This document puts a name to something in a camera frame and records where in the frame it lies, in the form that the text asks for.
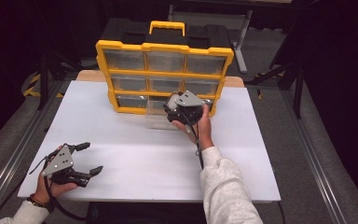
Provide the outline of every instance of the dark background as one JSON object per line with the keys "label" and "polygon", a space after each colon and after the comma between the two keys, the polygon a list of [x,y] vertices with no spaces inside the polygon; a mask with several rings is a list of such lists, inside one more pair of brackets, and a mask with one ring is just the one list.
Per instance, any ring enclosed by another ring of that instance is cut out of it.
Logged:
{"label": "dark background", "polygon": [[[311,2],[294,1],[292,6]],[[315,5],[316,13],[259,7],[251,27],[280,28],[288,33],[276,64],[291,62],[306,52],[303,69],[312,99],[358,187],[358,1],[319,1]],[[180,7],[201,12],[243,11],[237,7]],[[24,101],[21,85],[38,70],[43,52],[56,50],[80,63],[81,58],[96,56],[95,44],[110,17],[166,20],[167,12],[168,5],[146,1],[0,0],[0,129]]]}

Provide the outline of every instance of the sweater sleeve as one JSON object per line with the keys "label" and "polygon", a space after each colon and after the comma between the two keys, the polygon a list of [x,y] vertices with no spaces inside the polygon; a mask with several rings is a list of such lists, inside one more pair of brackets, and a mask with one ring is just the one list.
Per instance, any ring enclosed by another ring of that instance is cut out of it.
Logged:
{"label": "sweater sleeve", "polygon": [[217,147],[202,150],[200,175],[204,210],[209,224],[263,223],[257,213],[237,164],[223,159]]}
{"label": "sweater sleeve", "polygon": [[36,224],[42,223],[48,216],[48,209],[36,207],[24,201],[14,217],[5,217],[0,224]]}

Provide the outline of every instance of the person's right hand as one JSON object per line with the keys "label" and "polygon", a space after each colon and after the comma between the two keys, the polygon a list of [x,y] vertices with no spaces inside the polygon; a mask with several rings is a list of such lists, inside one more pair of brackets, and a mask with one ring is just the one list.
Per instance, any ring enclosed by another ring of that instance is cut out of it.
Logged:
{"label": "person's right hand", "polygon": [[[202,118],[198,121],[198,125],[193,125],[194,130],[196,131],[196,133],[199,134],[200,150],[206,149],[208,147],[213,147],[212,125],[211,120],[209,119],[209,106],[203,105],[202,109]],[[180,129],[182,132],[186,133],[191,142],[196,142],[194,134],[187,132],[185,124],[181,123],[178,120],[173,120],[172,124],[178,129]]]}

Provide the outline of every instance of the person's left hand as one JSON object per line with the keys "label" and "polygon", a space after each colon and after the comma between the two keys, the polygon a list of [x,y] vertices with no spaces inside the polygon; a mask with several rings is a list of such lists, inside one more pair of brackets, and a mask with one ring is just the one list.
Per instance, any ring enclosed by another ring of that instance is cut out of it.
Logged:
{"label": "person's left hand", "polygon": [[[65,192],[76,189],[77,184],[75,183],[67,183],[63,185],[59,185],[56,183],[51,184],[51,195],[55,198],[60,197],[60,195],[64,194]],[[34,193],[34,199],[38,200],[41,203],[48,203],[50,200],[50,197],[48,196],[48,191],[45,187],[45,180],[42,176],[42,172],[39,174],[39,177],[37,178],[37,187],[36,192]]]}

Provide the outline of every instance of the gray carpet floor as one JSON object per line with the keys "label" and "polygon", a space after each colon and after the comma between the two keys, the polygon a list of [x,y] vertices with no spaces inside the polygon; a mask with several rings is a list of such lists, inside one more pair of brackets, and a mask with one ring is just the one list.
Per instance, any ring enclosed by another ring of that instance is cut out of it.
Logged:
{"label": "gray carpet floor", "polygon": [[[267,72],[269,63],[283,39],[284,35],[280,31],[250,29],[242,48],[248,73],[246,75],[240,74],[236,62],[233,62],[227,71],[227,75],[250,80],[257,73]],[[66,90],[68,83],[75,77],[76,74],[72,74],[63,82],[62,92]],[[256,89],[261,90],[262,99],[258,97]],[[324,196],[314,177],[298,130],[291,117],[291,108],[284,103],[281,91],[263,85],[250,86],[248,91],[271,164],[276,170],[276,180],[282,196],[282,209],[287,223],[336,223],[326,207]],[[62,98],[54,97],[47,114],[35,130],[26,155],[16,173],[11,177],[3,198],[15,188],[21,177],[26,173],[46,135],[46,128],[54,119],[61,100]],[[37,97],[26,97],[23,105],[1,130],[0,172],[26,132],[32,117],[37,113],[38,101]],[[331,188],[337,196],[337,202],[346,223],[358,223],[358,190],[342,166],[306,86],[304,87],[301,106],[301,122],[306,128],[320,164],[329,178]],[[16,195],[17,192],[5,204],[0,212],[0,218],[11,217],[15,214],[22,202],[22,199],[17,198]],[[80,216],[86,215],[88,203],[62,202],[62,204],[68,210]],[[265,223],[282,223],[282,214],[277,203],[257,203],[255,206]],[[64,216],[59,211],[54,211],[46,222],[81,223]]]}

